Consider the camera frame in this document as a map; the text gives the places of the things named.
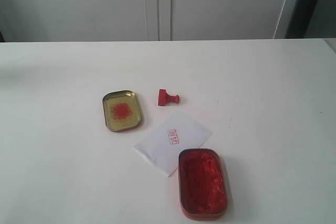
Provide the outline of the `red stamp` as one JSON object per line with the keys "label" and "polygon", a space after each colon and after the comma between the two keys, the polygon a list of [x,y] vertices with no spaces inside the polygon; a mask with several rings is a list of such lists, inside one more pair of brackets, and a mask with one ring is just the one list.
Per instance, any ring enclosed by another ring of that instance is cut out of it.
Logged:
{"label": "red stamp", "polygon": [[159,90],[158,106],[166,106],[168,103],[179,103],[180,97],[178,95],[169,95],[165,89]]}

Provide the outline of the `red ink tin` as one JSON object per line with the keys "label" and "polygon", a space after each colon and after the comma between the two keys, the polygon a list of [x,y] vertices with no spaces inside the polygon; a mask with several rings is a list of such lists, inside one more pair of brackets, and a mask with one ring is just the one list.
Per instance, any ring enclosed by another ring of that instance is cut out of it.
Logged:
{"label": "red ink tin", "polygon": [[221,218],[228,197],[219,155],[209,148],[189,148],[178,157],[179,198],[183,214],[192,220]]}

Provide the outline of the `gold tin lid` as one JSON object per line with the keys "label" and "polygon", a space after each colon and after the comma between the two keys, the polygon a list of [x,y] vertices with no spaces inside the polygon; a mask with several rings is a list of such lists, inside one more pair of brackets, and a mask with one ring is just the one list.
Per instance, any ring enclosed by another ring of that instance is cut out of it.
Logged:
{"label": "gold tin lid", "polygon": [[143,120],[136,94],[122,90],[106,94],[102,99],[105,124],[112,132],[122,132],[138,127]]}

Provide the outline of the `white paper sheet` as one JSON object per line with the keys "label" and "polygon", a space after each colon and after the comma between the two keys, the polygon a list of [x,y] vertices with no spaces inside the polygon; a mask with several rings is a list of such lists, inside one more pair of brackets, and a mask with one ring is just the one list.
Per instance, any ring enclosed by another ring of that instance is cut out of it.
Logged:
{"label": "white paper sheet", "polygon": [[169,177],[178,167],[180,152],[201,147],[211,135],[211,130],[177,111],[133,148],[145,161]]}

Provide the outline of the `white cabinet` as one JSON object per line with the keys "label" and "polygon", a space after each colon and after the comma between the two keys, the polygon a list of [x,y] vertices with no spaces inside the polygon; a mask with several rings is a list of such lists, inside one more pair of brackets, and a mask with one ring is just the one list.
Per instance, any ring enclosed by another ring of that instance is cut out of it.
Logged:
{"label": "white cabinet", "polygon": [[297,0],[1,0],[9,42],[284,38]]}

